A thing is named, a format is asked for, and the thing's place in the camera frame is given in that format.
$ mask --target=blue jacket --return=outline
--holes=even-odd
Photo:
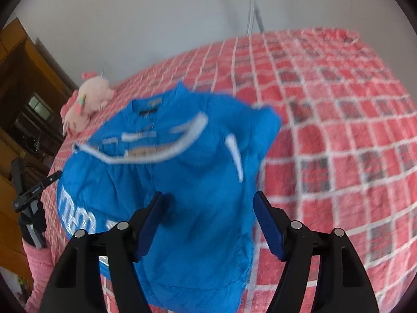
[[[181,83],[133,100],[75,146],[58,184],[60,220],[68,237],[103,232],[156,191],[172,194],[135,265],[148,302],[177,313],[235,312],[252,264],[256,175],[279,128],[270,108]]]

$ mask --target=pink plush toy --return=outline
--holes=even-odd
[[[83,79],[86,81],[61,108],[63,136],[71,137],[86,129],[93,113],[103,110],[114,96],[109,81],[96,72],[83,73]]]

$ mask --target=checkered blanket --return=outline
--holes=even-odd
[[[130,99],[161,93],[179,80],[196,91],[228,93],[276,110],[283,127],[261,166],[259,188],[312,230],[345,229],[381,312],[388,312],[417,271],[417,111],[375,52],[355,32],[323,28],[256,34],[186,52],[116,86],[113,102],[91,126],[65,140],[52,170],[63,168],[74,141],[87,141]],[[42,200],[56,262],[67,242],[56,184]],[[266,311],[284,266],[258,225],[254,240],[239,313]],[[317,272],[314,257],[302,312],[311,308]],[[109,312],[116,313],[108,280],[103,290]]]

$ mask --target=silver bolt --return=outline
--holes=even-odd
[[[291,227],[295,230],[299,230],[301,227],[303,227],[303,224],[300,221],[294,220],[291,221]]]
[[[74,236],[76,238],[82,238],[85,235],[85,230],[78,230],[76,231],[76,233],[74,234]]]
[[[121,231],[126,230],[128,227],[129,227],[129,223],[128,223],[128,222],[126,222],[126,221],[122,221],[122,222],[119,222],[119,223],[117,224],[117,229],[118,229],[118,230],[121,230]]]
[[[342,236],[344,236],[344,235],[345,235],[345,231],[344,231],[343,229],[341,229],[341,228],[336,228],[336,229],[334,230],[334,233],[335,233],[338,237],[342,237]]]

